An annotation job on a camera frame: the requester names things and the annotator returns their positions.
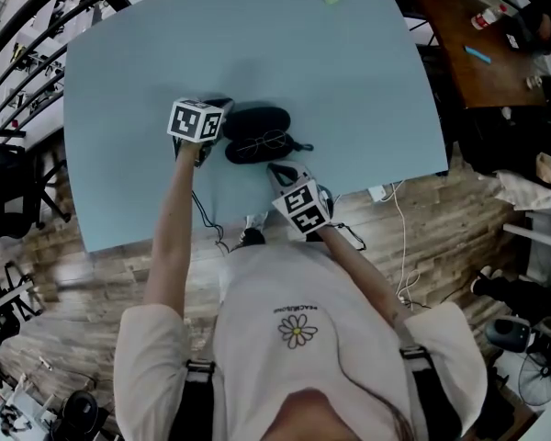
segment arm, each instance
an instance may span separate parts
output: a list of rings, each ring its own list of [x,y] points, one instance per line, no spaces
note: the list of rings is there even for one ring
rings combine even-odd
[[[393,328],[411,317],[384,276],[367,261],[334,227],[321,227],[318,234],[334,260],[351,277],[374,309]]]
[[[169,193],[153,236],[145,304],[164,304],[184,317],[192,241],[192,182],[200,144],[182,142]]]

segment black strap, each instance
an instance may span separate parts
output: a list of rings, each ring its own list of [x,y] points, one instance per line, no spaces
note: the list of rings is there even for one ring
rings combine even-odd
[[[212,441],[214,423],[212,375],[215,363],[189,359],[186,367],[186,384],[169,434],[169,441],[185,439],[188,437],[189,430],[196,430],[197,441]]]
[[[461,420],[444,393],[437,369],[427,349],[423,346],[414,346],[401,349],[400,352],[416,383],[429,441],[459,439],[463,429]]]

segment eyeglasses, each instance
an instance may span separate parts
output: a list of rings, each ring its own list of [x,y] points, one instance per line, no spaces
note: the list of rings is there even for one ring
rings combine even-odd
[[[237,154],[243,160],[253,157],[259,150],[260,145],[268,149],[279,149],[286,145],[287,134],[282,130],[270,130],[258,139],[245,139],[241,141],[241,147],[237,149]]]

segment white t-shirt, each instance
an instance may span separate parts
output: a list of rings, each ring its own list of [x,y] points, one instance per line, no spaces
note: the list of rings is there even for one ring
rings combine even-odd
[[[368,391],[410,419],[398,337],[322,246],[256,245],[229,255],[212,344],[215,441],[261,439],[287,395],[308,388],[322,392],[364,440],[397,439],[388,408]],[[442,304],[405,325],[431,353],[466,431],[479,415],[487,376],[463,312]],[[175,311],[150,305],[124,313],[115,397],[125,439],[167,440],[189,357]]]

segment wooden floor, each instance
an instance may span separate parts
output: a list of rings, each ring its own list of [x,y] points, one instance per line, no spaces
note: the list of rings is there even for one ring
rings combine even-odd
[[[60,156],[64,154],[61,142],[55,147]],[[58,203],[73,211],[67,174],[60,175],[58,183]],[[475,270],[487,263],[515,267],[519,244],[502,232],[501,225],[521,216],[494,199],[492,183],[479,180],[457,154],[448,177],[409,180],[399,189],[398,200],[407,225],[405,273],[415,268],[421,273],[411,290],[412,299],[433,306],[459,289],[449,299],[464,309],[480,347],[488,351],[483,324],[505,309],[490,299],[470,295],[468,284]],[[366,192],[347,195],[337,202],[335,219],[353,227],[367,244],[364,255],[397,284],[402,223],[394,202],[374,204]],[[236,243],[242,225],[243,221],[226,228],[229,245]],[[287,240],[281,219],[270,216],[268,225],[268,241]],[[193,243],[186,322],[195,349],[208,337],[219,305],[218,272],[223,257],[214,240],[213,232],[202,231],[195,234]],[[33,228],[22,241],[1,239],[0,278],[4,263],[15,260],[32,273],[45,308],[43,315],[23,325],[19,336],[2,345],[2,369],[14,378],[25,371],[36,385],[38,400],[53,393],[58,403],[84,388],[89,378],[95,379],[93,393],[100,405],[113,409],[111,380],[118,323],[125,309],[141,302],[151,247],[147,241],[88,254],[75,214],[67,224],[47,219],[44,230]],[[415,310],[424,309],[415,305]],[[53,366],[52,372],[39,365],[40,356]],[[107,428],[116,430],[114,416]]]

